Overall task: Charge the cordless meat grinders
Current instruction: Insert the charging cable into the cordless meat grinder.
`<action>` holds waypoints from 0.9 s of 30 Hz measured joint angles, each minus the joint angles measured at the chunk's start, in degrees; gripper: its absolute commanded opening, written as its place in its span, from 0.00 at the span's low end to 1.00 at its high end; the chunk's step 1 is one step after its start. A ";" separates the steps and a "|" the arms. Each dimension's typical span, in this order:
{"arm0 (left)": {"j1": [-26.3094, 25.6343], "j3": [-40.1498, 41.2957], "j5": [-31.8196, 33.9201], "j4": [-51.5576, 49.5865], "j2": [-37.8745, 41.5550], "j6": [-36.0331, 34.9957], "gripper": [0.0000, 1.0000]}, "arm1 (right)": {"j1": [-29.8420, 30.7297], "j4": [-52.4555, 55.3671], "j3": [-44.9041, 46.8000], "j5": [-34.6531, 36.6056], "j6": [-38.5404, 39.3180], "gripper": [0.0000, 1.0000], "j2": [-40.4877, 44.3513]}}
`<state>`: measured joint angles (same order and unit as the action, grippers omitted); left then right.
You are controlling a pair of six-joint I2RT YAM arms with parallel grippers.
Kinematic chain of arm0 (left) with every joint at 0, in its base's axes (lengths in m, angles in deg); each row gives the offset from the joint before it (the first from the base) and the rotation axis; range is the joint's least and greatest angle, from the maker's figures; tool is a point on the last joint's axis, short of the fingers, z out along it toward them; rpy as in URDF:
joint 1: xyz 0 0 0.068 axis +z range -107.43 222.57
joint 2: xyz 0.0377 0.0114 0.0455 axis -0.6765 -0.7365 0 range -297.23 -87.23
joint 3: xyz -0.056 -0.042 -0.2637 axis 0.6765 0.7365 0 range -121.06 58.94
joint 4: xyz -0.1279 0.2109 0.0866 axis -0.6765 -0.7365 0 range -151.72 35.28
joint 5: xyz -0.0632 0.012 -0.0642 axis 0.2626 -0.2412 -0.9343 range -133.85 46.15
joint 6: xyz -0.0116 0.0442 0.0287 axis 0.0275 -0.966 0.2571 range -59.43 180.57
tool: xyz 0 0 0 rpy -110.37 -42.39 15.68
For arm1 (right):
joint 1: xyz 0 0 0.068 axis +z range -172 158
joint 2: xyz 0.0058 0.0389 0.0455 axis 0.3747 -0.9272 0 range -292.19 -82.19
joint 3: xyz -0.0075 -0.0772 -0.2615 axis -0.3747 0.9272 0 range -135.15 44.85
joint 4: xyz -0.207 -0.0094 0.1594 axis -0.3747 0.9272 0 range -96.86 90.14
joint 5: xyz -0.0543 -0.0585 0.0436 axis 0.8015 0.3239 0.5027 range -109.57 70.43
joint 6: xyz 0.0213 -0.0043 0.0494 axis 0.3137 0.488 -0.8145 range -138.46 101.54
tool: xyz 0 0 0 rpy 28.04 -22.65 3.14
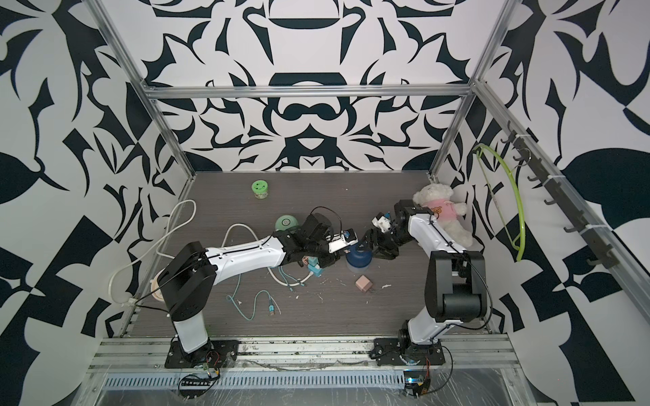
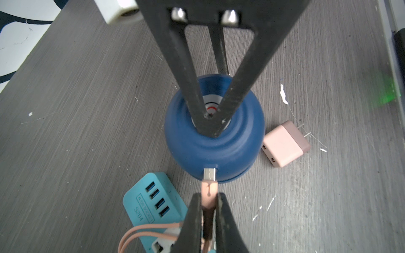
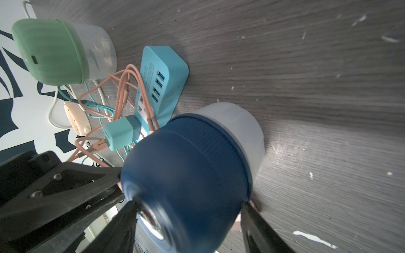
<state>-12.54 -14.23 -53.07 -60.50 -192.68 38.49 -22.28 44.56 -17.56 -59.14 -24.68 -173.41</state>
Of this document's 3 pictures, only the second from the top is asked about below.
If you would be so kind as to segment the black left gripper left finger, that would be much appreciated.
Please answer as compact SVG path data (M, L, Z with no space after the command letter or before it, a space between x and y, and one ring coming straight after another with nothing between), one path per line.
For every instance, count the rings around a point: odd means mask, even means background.
M202 233L201 194L193 194L179 237L171 253L200 253Z

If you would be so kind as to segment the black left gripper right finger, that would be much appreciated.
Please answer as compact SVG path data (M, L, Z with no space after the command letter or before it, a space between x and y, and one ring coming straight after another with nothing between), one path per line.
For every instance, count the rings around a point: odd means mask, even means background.
M222 192L217 196L215 224L217 253L249 253L239 233L226 195Z

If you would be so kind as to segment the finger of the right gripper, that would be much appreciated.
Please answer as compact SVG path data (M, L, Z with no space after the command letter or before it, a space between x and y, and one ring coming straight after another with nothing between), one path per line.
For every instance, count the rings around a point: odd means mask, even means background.
M217 112L207 116L205 135L223 132L263 69L308 7L309 1L209 1L220 26L249 29L254 39L238 67Z
M140 11L165 57L199 133L221 133L237 109L222 104L210 116L202 99L185 29L207 26L220 73L227 74L223 27L240 24L240 1L138 1Z

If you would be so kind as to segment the pink charger plug cube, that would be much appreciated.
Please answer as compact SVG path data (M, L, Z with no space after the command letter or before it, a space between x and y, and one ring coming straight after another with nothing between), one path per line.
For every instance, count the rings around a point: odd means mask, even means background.
M288 165L310 148L310 143L292 121L286 121L266 134L261 147L276 168Z

